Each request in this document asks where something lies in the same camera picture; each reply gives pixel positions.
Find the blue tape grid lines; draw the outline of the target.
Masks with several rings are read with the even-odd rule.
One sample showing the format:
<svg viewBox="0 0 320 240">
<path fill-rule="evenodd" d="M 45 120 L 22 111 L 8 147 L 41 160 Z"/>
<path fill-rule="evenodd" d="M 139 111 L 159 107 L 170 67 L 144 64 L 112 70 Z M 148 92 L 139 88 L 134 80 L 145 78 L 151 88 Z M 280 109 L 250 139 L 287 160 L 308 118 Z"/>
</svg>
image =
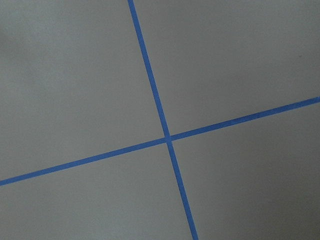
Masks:
<svg viewBox="0 0 320 240">
<path fill-rule="evenodd" d="M 147 51 L 145 40 L 144 40 L 144 37 L 143 37 L 143 33 L 142 33 L 139 17 L 138 17 L 137 10 L 136 10 L 136 7 L 135 7 L 135 3 L 134 3 L 133 0 L 129 0 L 127 2 L 127 4 L 128 4 L 128 7 L 129 7 L 130 15 L 131 15 L 131 18 L 132 18 L 132 23 L 133 23 L 134 30 L 135 30 L 135 33 L 136 33 L 137 41 L 138 41 L 140 52 L 141 52 L 142 59 L 143 59 L 143 62 L 144 62 L 144 66 L 145 66 L 145 70 L 146 70 L 146 73 L 147 73 L 147 77 L 148 77 L 148 81 L 149 81 L 149 84 L 150 84 L 150 88 L 151 88 L 151 91 L 152 91 L 153 99 L 154 99 L 154 102 L 155 102 L 155 105 L 156 105 L 157 114 L 158 114 L 158 117 L 159 117 L 159 120 L 160 120 L 160 124 L 161 124 L 161 128 L 162 128 L 162 131 L 163 131 L 163 137 L 162 138 L 158 138 L 158 139 L 154 139 L 154 140 L 150 140 L 150 141 L 146 141 L 146 142 L 142 142 L 142 143 L 139 143 L 139 144 L 127 146 L 127 147 L 124 147 L 124 148 L 112 150 L 112 151 L 105 152 L 105 153 L 102 153 L 102 154 L 86 157 L 86 158 L 83 158 L 83 159 L 79 159 L 79 160 L 75 160 L 75 161 L 59 164 L 59 165 L 48 167 L 48 168 L 45 168 L 45 169 L 41 169 L 41 170 L 25 173 L 25 174 L 22 174 L 22 175 L 10 177 L 10 178 L 7 178 L 7 179 L 3 179 L 3 180 L 0 181 L 0 185 L 1 186 L 6 186 L 6 185 L 9 185 L 9 184 L 18 183 L 18 182 L 25 181 L 25 180 L 28 180 L 28 179 L 33 179 L 33 178 L 37 178 L 37 177 L 40 177 L 40 176 L 52 174 L 52 173 L 55 173 L 55 172 L 60 172 L 60 171 L 64 171 L 64 170 L 67 170 L 67 169 L 75 168 L 77 166 L 82 166 L 82 165 L 98 162 L 98 161 L 101 161 L 101 160 L 104 160 L 104 159 L 112 158 L 112 157 L 115 157 L 115 156 L 121 156 L 121 155 L 130 153 L 130 152 L 135 152 L 135 151 L 138 151 L 138 150 L 147 149 L 147 148 L 150 148 L 150 147 L 153 147 L 153 146 L 158 146 L 158 145 L 165 144 L 167 146 L 167 149 L 168 149 L 170 161 L 171 161 L 171 164 L 172 164 L 172 168 L 173 168 L 173 172 L 174 172 L 174 175 L 175 175 L 177 187 L 178 187 L 178 190 L 179 190 L 179 194 L 180 194 L 180 197 L 181 197 L 181 201 L 182 201 L 182 205 L 183 205 L 183 208 L 184 208 L 185 216 L 186 216 L 187 223 L 188 223 L 188 226 L 189 226 L 190 234 L 192 236 L 192 239 L 197 240 L 199 238 L 199 235 L 197 233 L 197 227 L 195 225 L 194 218 L 193 218 L 193 215 L 192 215 L 190 203 L 189 203 L 189 200 L 188 200 L 188 197 L 187 197 L 187 193 L 186 193 L 186 190 L 185 190 L 185 185 L 184 185 L 183 178 L 182 178 L 182 175 L 181 175 L 181 171 L 180 171 L 179 163 L 178 163 L 177 156 L 176 156 L 176 153 L 175 153 L 175 149 L 174 149 L 174 146 L 173 146 L 173 142 L 177 141 L 177 140 L 184 139 L 184 138 L 189 138 L 191 136 L 196 136 L 196 135 L 208 133 L 208 132 L 215 131 L 215 130 L 218 130 L 218 129 L 228 128 L 230 126 L 235 126 L 235 125 L 242 124 L 242 123 L 249 122 L 249 121 L 253 121 L 253 120 L 256 120 L 256 119 L 265 118 L 265 117 L 276 115 L 276 114 L 280 114 L 280 113 L 283 113 L 283 112 L 287 112 L 287 111 L 291 111 L 291 110 L 295 110 L 295 109 L 299 109 L 299 108 L 304 108 L 306 106 L 318 104 L 320 102 L 320 98 L 318 96 L 316 96 L 316 97 L 309 98 L 309 99 L 306 99 L 306 100 L 294 102 L 294 103 L 291 103 L 291 104 L 279 106 L 279 107 L 276 107 L 276 108 L 260 111 L 260 112 L 257 112 L 257 113 L 245 115 L 245 116 L 242 116 L 242 117 L 226 120 L 226 121 L 223 121 L 223 122 L 219 122 L 219 123 L 211 124 L 211 125 L 208 125 L 208 126 L 203 126 L 203 127 L 200 127 L 200 128 L 196 128 L 196 129 L 192 129 L 192 130 L 188 130 L 188 131 L 184 131 L 184 132 L 181 132 L 181 133 L 177 133 L 177 134 L 171 135 L 169 127 L 168 127 L 168 122 L 166 120 L 165 112 L 164 112 L 164 109 L 163 109 L 163 105 L 162 105 L 162 102 L 161 102 L 161 97 L 159 95 L 159 91 L 158 91 L 158 88 L 157 88 L 157 84 L 156 84 L 156 80 L 155 80 L 155 77 L 154 77 L 154 73 L 153 73 L 153 70 L 152 70 L 152 66 L 151 66 L 151 63 L 150 63 L 150 59 L 149 59 L 149 56 L 148 56 L 148 51 Z"/>
</svg>

